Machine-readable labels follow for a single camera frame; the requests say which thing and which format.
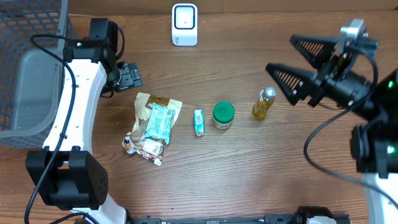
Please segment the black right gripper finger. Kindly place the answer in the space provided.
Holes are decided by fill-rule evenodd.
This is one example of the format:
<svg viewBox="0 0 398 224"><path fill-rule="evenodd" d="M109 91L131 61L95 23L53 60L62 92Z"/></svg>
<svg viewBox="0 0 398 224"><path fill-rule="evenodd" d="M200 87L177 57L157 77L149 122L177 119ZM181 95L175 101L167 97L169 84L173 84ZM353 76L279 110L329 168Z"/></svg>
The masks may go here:
<svg viewBox="0 0 398 224"><path fill-rule="evenodd" d="M335 52L337 37L292 35L290 43L315 69L320 69Z"/></svg>
<svg viewBox="0 0 398 224"><path fill-rule="evenodd" d="M265 70L279 85L291 105L304 100L315 86L316 73L310 70L290 67L281 63L268 63Z"/></svg>

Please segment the yellow dish soap bottle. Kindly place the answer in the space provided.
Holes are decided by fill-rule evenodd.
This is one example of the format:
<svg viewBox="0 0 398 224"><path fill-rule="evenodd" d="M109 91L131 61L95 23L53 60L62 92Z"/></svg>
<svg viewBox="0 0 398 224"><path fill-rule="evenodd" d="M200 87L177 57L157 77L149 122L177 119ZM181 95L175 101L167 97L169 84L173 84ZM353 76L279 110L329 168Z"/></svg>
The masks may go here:
<svg viewBox="0 0 398 224"><path fill-rule="evenodd" d="M267 87L262 89L258 100L252 108L252 115L254 118L264 120L267 116L269 108L275 101L276 89L274 87Z"/></svg>

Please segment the teal snack packet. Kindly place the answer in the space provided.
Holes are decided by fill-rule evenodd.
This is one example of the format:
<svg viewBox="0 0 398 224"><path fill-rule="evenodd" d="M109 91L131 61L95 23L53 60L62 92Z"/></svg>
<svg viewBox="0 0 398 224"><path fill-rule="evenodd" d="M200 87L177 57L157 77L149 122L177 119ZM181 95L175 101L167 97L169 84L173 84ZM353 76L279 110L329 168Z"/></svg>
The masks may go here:
<svg viewBox="0 0 398 224"><path fill-rule="evenodd" d="M169 144L174 116L174 109L153 103L145 137L164 140Z"/></svg>

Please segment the brown snack wrapper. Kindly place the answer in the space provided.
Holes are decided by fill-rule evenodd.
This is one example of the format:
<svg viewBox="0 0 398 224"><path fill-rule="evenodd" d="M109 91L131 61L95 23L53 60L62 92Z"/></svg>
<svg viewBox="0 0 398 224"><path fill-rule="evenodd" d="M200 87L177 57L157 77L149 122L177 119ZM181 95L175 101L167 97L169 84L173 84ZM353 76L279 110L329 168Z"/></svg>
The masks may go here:
<svg viewBox="0 0 398 224"><path fill-rule="evenodd" d="M129 154L137 153L155 165L161 166L164 160L164 149L167 144L164 140L145 137L153 103L175 110L175 116L172 119L173 128L180 114L182 102L148 93L138 93L134 102L135 123L132 131L123 138L122 147Z"/></svg>

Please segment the green lid jar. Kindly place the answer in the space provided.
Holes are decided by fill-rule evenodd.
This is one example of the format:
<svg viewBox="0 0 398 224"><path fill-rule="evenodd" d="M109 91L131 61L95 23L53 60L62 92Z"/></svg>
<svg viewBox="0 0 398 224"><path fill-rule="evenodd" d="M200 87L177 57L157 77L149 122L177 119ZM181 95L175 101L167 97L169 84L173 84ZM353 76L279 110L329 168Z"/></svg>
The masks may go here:
<svg viewBox="0 0 398 224"><path fill-rule="evenodd" d="M234 119L235 110L230 102L222 101L213 108L213 125L218 129L228 129Z"/></svg>

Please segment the teal tissue pack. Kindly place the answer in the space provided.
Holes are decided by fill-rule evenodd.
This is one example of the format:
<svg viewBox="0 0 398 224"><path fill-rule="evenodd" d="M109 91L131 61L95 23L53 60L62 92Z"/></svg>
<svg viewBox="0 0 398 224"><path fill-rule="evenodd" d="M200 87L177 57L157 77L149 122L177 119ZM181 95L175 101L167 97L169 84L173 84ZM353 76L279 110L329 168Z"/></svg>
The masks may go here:
<svg viewBox="0 0 398 224"><path fill-rule="evenodd" d="M194 111L194 126L195 126L195 134L197 136L205 135L205 120L203 111L201 109Z"/></svg>

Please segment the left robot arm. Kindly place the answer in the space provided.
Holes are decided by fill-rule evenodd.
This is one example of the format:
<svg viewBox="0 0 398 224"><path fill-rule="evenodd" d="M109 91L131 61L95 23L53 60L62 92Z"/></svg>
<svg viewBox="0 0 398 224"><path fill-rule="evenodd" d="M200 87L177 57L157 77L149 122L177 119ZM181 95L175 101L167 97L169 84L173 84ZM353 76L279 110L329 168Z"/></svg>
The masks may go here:
<svg viewBox="0 0 398 224"><path fill-rule="evenodd" d="M92 19L88 37L66 39L58 58L65 78L52 128L42 149L25 160L35 185L32 198L85 223L132 222L110 196L108 173L91 143L99 99L142 86L137 65L121 58L124 43L122 28L107 18Z"/></svg>

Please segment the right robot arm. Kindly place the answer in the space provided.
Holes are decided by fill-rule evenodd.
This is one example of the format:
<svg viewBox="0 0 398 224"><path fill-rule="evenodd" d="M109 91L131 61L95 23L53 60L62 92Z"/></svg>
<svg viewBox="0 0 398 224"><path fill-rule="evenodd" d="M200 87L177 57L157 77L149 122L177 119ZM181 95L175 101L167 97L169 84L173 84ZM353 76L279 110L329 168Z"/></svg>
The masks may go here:
<svg viewBox="0 0 398 224"><path fill-rule="evenodd" d="M303 147L306 160L328 175L363 186L370 223L397 223L397 71L378 79L378 42L364 34L349 39L293 35L290 43L313 70L266 65L289 103L309 97L315 107L327 97L342 108L309 135ZM315 135L350 112L367 120L353 128L349 142L360 179L321 167L308 155Z"/></svg>

